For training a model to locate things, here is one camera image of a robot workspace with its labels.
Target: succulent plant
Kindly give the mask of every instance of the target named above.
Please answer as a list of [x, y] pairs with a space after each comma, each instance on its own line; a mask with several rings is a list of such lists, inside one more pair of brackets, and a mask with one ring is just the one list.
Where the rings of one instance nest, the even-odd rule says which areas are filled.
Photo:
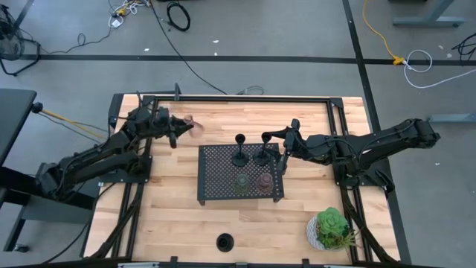
[[319, 233], [323, 235], [342, 235], [349, 223], [335, 208], [328, 208], [318, 214]]
[[357, 246], [354, 234], [349, 229], [349, 223], [344, 216], [335, 208], [328, 208], [326, 211], [318, 213], [318, 233], [319, 241], [326, 249], [341, 249], [346, 246]]

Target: potted succulent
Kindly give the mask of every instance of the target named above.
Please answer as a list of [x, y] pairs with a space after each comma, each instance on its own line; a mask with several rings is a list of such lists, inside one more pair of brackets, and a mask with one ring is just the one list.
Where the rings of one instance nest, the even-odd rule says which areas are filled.
[[342, 250], [356, 245], [356, 235], [349, 223], [335, 208], [319, 212], [308, 223], [307, 240], [316, 249]]

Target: black floor line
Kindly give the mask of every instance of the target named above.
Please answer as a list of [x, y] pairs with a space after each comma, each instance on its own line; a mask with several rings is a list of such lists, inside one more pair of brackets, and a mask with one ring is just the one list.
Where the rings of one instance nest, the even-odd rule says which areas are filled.
[[[24, 54], [20, 60], [33, 60], [36, 55]], [[41, 60], [89, 60], [89, 61], [181, 61], [176, 55], [41, 55]], [[337, 63], [358, 64], [355, 58], [346, 57], [302, 57], [302, 56], [183, 56], [190, 62], [242, 62], [242, 63]], [[393, 65], [387, 59], [363, 59], [366, 65]], [[412, 60], [413, 66], [427, 66], [428, 60]], [[464, 66], [476, 66], [476, 60], [463, 61]], [[459, 60], [434, 60], [434, 66], [461, 66]]]
[[[352, 11], [350, 9], [349, 0], [342, 0], [344, 5], [345, 16], [347, 18], [347, 24], [349, 26], [350, 38], [352, 45], [356, 53], [358, 72], [364, 88], [364, 97], [367, 102], [367, 111], [370, 116], [370, 124], [373, 131], [380, 130], [379, 117], [377, 116], [377, 110], [375, 102], [373, 100], [372, 89], [370, 88], [369, 78], [367, 76], [367, 69], [365, 68], [365, 61], [362, 56], [360, 44], [358, 42], [357, 30], [354, 25], [354, 19]], [[391, 176], [390, 164], [386, 163], [386, 168], [389, 170], [388, 175]], [[403, 228], [402, 215], [400, 214], [398, 200], [396, 198], [395, 190], [387, 196], [388, 207], [390, 210], [390, 216], [392, 219], [393, 230], [395, 232], [396, 243], [399, 249], [400, 260], [404, 264], [411, 264], [410, 250], [408, 249], [408, 242], [405, 236], [405, 230]]]
[[345, 16], [347, 18], [347, 24], [349, 26], [352, 46], [354, 47], [354, 52], [356, 53], [358, 72], [360, 74], [362, 87], [364, 88], [364, 96], [365, 100], [367, 101], [367, 110], [370, 116], [370, 125], [372, 126], [372, 131], [379, 131], [380, 123], [379, 117], [377, 116], [377, 108], [375, 106], [375, 102], [373, 101], [372, 89], [370, 89], [369, 77], [367, 76], [367, 69], [365, 68], [364, 57], [362, 56], [360, 43], [358, 42], [357, 30], [356, 26], [354, 25], [352, 11], [350, 9], [348, 0], [342, 0], [342, 4], [344, 5], [344, 11]]
[[18, 15], [18, 18], [15, 20], [15, 28], [20, 27], [21, 23], [23, 22], [23, 19], [27, 16], [28, 11], [30, 10], [30, 7], [33, 5], [33, 2], [35, 0], [28, 0], [25, 6], [22, 8], [22, 12], [20, 12], [20, 15]]

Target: black desk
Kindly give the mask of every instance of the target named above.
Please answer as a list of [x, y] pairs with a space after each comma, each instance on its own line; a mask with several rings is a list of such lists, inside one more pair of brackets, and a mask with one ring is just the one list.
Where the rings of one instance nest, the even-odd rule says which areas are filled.
[[[23, 124], [30, 114], [35, 97], [36, 92], [33, 90], [0, 89], [0, 169], [2, 169], [1, 166], [3, 166], [16, 137], [18, 137]], [[0, 187], [0, 208], [3, 202], [6, 201], [22, 205], [24, 209], [29, 199], [30, 197], [27, 194], [9, 191], [6, 188]], [[15, 222], [13, 231], [7, 239], [4, 251], [13, 251], [15, 248], [16, 240], [25, 224], [25, 219], [21, 217], [23, 209], [20, 212], [20, 217]]]
[[27, 120], [35, 97], [33, 90], [0, 89], [0, 167]]

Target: white pot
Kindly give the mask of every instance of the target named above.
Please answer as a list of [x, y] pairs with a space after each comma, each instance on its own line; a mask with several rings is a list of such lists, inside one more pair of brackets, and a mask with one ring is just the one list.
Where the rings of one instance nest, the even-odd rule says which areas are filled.
[[326, 249], [326, 247], [318, 240], [318, 216], [313, 217], [308, 223], [306, 227], [306, 236], [307, 240], [311, 244], [311, 246], [315, 249], [319, 250], [329, 250], [329, 251], [341, 251], [341, 249]]

